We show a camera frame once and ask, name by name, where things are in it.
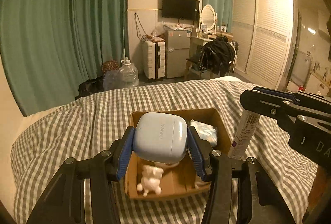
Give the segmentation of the white dressing table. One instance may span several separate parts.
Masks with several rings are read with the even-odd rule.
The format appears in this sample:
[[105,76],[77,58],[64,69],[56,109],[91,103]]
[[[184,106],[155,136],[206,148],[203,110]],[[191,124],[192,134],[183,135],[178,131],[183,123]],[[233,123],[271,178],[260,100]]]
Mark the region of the white dressing table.
[[192,36],[190,38],[190,51],[189,51],[189,57],[193,57],[197,53],[200,52],[201,48],[208,42],[213,41],[213,39],[205,39],[202,37],[194,37]]

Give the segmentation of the clear water jug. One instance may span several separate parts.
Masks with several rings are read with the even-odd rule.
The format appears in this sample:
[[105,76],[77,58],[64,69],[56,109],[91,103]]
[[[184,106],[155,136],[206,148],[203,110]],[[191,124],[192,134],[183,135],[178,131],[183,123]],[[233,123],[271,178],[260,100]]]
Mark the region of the clear water jug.
[[135,65],[125,57],[121,60],[120,82],[122,88],[136,87],[139,85],[139,73]]
[[103,77],[103,88],[105,91],[119,89],[121,85],[119,70],[106,71]]

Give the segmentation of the white labelled tube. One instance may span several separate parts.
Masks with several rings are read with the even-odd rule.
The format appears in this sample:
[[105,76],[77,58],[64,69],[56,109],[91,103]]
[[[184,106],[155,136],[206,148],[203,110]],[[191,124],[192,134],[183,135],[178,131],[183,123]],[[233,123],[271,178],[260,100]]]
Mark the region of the white labelled tube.
[[228,152],[229,158],[239,160],[245,153],[260,120],[260,114],[243,109],[239,126]]

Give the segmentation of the light blue earbuds case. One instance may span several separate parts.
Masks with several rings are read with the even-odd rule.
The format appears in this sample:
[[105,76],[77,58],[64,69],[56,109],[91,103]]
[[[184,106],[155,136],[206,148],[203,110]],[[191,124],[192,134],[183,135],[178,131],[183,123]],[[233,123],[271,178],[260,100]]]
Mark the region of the light blue earbuds case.
[[173,114],[145,113],[133,138],[133,151],[140,158],[166,164],[180,162],[186,154],[187,123]]

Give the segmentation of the silver mini fridge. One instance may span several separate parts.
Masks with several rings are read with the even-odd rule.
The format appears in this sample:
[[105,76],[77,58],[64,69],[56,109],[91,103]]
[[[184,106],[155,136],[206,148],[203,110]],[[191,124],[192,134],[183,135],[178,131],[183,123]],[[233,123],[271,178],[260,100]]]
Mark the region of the silver mini fridge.
[[190,34],[184,30],[167,30],[165,32],[165,49],[166,78],[184,76],[186,59],[190,50]]

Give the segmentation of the white animal figurine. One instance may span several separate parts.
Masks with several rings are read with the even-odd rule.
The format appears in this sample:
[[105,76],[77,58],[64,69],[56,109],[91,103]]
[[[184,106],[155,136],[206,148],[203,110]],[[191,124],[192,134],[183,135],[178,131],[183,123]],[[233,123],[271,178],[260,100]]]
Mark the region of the white animal figurine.
[[160,167],[144,165],[141,173],[142,178],[137,184],[136,190],[143,192],[144,197],[147,197],[150,192],[160,195],[162,193],[160,184],[163,173],[164,170]]

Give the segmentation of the grey white checkered bedspread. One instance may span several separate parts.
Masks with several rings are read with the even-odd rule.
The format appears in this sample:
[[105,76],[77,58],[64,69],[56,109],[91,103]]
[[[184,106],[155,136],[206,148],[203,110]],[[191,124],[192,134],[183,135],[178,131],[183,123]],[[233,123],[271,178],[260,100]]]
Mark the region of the grey white checkered bedspread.
[[[246,82],[192,80],[110,90],[60,107],[26,129],[11,149],[16,185],[13,215],[25,223],[47,184],[68,157],[85,160],[121,138],[135,111],[217,110],[233,139]],[[317,165],[288,145],[288,134],[262,116],[245,156],[256,158],[284,198],[296,223],[308,205]]]

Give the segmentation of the dark patterned bag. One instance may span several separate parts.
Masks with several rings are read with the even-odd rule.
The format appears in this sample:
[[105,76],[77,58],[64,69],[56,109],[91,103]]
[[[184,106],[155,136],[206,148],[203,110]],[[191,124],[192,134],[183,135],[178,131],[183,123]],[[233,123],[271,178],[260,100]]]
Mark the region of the dark patterned bag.
[[105,75],[108,71],[116,71],[120,69],[120,66],[116,60],[109,60],[104,62],[101,66],[102,73]]

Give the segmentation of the white suitcase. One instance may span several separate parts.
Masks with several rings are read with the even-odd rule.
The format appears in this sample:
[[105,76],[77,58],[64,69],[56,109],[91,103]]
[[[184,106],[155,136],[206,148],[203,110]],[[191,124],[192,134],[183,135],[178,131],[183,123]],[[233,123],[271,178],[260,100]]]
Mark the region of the white suitcase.
[[166,44],[164,41],[142,43],[143,69],[148,79],[161,79],[166,72]]

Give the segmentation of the green curtain left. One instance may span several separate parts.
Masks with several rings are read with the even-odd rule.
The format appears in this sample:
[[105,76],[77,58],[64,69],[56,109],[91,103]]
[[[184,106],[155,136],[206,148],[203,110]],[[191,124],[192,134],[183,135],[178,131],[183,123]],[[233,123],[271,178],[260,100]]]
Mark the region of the green curtain left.
[[73,101],[128,53],[127,0],[1,0],[1,60],[25,116]]

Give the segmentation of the blue white tissue pack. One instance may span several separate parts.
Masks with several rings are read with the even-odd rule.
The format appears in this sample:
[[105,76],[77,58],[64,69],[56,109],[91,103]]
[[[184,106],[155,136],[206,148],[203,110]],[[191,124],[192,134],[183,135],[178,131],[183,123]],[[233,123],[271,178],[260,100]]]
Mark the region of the blue white tissue pack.
[[216,127],[195,120],[190,121],[190,126],[195,127],[199,137],[203,140],[207,140],[212,147],[215,147],[217,145],[218,136]]

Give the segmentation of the brown cardboard box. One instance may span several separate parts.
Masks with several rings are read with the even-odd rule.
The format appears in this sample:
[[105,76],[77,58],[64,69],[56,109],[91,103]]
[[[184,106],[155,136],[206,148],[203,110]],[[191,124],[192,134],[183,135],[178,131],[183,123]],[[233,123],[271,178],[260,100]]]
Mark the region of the brown cardboard box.
[[[195,120],[217,128],[218,143],[215,148],[224,154],[228,153],[232,140],[225,129],[225,120],[221,118],[220,113],[216,109],[174,110],[166,111],[166,113],[178,115],[187,122]],[[143,192],[138,192],[136,186],[140,183],[143,166],[152,164],[152,162],[139,158],[135,153],[131,155],[124,179],[125,194],[130,199],[170,200],[206,192],[210,188],[210,183],[200,188],[194,187],[196,172],[192,160],[186,155],[176,167],[164,171],[160,184],[161,194],[157,195],[149,192],[147,196],[143,196]]]

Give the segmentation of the wooden chair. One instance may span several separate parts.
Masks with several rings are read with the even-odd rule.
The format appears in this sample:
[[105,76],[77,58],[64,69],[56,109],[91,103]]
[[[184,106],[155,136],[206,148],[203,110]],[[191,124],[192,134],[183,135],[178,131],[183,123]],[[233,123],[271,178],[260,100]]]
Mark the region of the wooden chair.
[[199,78],[202,78],[202,74],[206,71],[206,68],[201,64],[201,53],[196,53],[190,58],[186,59],[186,67],[185,67],[185,74],[184,78],[187,80],[188,74],[193,66],[196,66],[197,71],[199,72]]

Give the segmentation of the white tape roll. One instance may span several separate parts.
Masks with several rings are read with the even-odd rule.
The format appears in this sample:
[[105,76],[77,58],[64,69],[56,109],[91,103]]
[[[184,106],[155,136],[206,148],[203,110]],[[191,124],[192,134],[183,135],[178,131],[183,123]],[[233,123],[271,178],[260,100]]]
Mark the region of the white tape roll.
[[177,162],[177,163],[154,162],[155,167],[161,168],[163,170],[168,170],[168,169],[175,168],[179,164],[180,164],[180,162]]

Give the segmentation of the black clothes on chair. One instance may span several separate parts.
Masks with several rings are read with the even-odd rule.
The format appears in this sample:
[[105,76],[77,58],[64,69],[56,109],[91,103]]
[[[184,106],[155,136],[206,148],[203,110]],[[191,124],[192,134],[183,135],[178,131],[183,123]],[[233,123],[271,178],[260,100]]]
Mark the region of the black clothes on chair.
[[236,51],[226,36],[207,42],[200,50],[199,69],[225,76],[235,61]]

